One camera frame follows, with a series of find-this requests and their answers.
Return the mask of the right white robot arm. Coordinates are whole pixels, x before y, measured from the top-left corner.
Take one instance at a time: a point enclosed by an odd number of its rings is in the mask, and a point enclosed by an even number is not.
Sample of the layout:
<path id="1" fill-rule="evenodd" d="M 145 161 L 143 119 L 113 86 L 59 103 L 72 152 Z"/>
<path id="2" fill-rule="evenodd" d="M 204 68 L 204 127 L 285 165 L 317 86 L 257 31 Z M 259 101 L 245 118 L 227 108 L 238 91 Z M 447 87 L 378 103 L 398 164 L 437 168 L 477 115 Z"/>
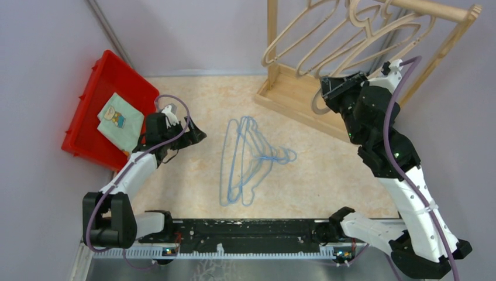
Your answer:
<path id="1" fill-rule="evenodd" d="M 451 271 L 449 261 L 465 258 L 472 247 L 443 222 L 412 142 L 392 126 L 400 111 L 391 101 L 394 87 L 369 80 L 362 72 L 322 77 L 320 82 L 326 106 L 342 117 L 358 155 L 389 192 L 405 224 L 389 227 L 343 207 L 319 231 L 321 240 L 356 238 L 383 251 L 410 278 L 441 279 Z"/>

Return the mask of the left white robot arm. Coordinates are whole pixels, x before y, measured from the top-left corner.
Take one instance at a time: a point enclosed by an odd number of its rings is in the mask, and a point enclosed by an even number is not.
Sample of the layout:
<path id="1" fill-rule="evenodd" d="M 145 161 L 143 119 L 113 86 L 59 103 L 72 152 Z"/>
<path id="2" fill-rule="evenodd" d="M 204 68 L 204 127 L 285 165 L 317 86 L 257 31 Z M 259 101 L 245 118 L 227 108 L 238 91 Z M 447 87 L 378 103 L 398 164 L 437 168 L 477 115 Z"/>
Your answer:
<path id="1" fill-rule="evenodd" d="M 145 119 L 142 133 L 118 175 L 99 192 L 89 192 L 82 200 L 83 241 L 95 252 L 130 248 L 135 240 L 153 234 L 161 242 L 174 238 L 170 212 L 146 211 L 135 215 L 132 198 L 147 178 L 164 162 L 168 151 L 179 151 L 204 140 L 207 135 L 188 116 L 186 127 L 173 113 L 152 113 Z"/>

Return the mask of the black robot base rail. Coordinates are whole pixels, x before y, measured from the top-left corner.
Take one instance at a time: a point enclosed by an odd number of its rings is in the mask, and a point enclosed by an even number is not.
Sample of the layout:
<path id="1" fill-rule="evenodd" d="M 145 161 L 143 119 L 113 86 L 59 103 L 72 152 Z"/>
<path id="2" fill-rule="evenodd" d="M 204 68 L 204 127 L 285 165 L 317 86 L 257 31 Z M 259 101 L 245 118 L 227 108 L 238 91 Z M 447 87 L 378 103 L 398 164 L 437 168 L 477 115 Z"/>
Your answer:
<path id="1" fill-rule="evenodd" d="M 317 254 L 323 246 L 351 238 L 332 235 L 328 220 L 320 219 L 174 219 L 164 231 L 146 235 L 140 243 L 171 243 L 183 254 Z"/>

